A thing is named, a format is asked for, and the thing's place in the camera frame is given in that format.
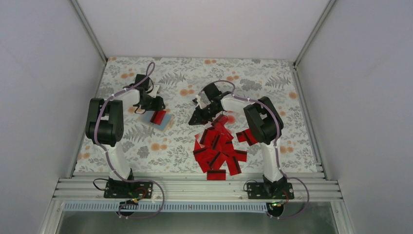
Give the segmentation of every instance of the glass panel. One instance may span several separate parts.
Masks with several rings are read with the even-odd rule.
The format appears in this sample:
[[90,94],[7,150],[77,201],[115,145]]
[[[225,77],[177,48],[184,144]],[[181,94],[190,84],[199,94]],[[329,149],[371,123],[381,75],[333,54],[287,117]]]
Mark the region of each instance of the glass panel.
[[[291,202],[285,206],[283,216],[293,215],[302,207],[303,203]],[[125,220],[118,218],[115,212],[63,212],[58,233],[334,234],[337,228],[330,203],[312,202],[302,215],[288,220],[270,219],[265,214],[255,213],[165,212],[150,219]]]

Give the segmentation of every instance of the white wall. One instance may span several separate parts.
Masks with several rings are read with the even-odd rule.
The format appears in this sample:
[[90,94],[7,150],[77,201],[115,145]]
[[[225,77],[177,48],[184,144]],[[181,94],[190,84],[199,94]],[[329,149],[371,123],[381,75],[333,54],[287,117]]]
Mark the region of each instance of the white wall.
[[38,233],[100,60],[68,0],[0,3],[0,233]]
[[413,1],[337,1],[299,65],[356,233],[412,233]]
[[78,0],[107,56],[294,61],[328,0]]

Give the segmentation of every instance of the floral pattern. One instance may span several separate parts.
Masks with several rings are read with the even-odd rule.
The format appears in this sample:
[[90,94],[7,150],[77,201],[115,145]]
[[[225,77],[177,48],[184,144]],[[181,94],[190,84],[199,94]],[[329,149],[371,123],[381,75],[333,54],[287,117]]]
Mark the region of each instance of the floral pattern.
[[[194,110],[191,100],[207,84],[218,79],[233,82],[236,94],[243,97],[269,97],[284,121],[280,162],[286,172],[316,172],[292,74],[285,60],[203,59],[203,58],[109,58],[97,97],[107,98],[123,86],[133,83],[136,74],[144,74],[154,61],[151,79],[161,86],[166,112],[173,115],[169,127],[160,132],[139,120],[135,107],[124,110],[124,135],[121,140],[127,161],[137,172],[202,173],[193,156],[195,135],[204,126],[189,126]],[[222,91],[227,83],[217,83]],[[208,103],[205,96],[202,101]],[[225,125],[233,135],[248,128],[244,116],[225,113]],[[247,150],[247,162],[240,162],[244,173],[261,173],[263,159],[259,145],[233,140],[234,148]],[[77,172],[108,172],[102,152],[85,137],[78,156]]]

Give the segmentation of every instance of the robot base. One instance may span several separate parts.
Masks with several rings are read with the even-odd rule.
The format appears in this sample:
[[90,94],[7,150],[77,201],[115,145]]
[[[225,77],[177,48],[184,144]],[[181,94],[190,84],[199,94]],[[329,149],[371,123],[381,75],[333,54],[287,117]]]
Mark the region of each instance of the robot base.
[[287,183],[284,188],[277,193],[274,197],[271,197],[264,188],[264,183],[249,182],[246,184],[248,191],[248,199],[262,200],[262,199],[286,199],[285,193],[288,195],[288,199],[294,199],[294,190],[291,183]]

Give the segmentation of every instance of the black mounting bracket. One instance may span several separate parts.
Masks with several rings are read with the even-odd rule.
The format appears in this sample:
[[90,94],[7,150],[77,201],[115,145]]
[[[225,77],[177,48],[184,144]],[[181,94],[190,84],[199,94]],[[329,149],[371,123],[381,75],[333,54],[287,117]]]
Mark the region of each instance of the black mounting bracket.
[[[132,169],[128,180],[134,180]],[[147,181],[139,181],[135,183],[128,183],[122,180],[114,180],[109,178],[106,183],[104,198],[123,198],[123,199],[150,199],[152,197],[153,183]]]
[[285,193],[287,193],[288,199],[294,199],[294,190],[291,183],[287,183],[278,193],[271,196],[265,189],[263,182],[249,182],[246,184],[246,190],[248,193],[248,199],[251,200],[265,200],[265,199],[287,199]]

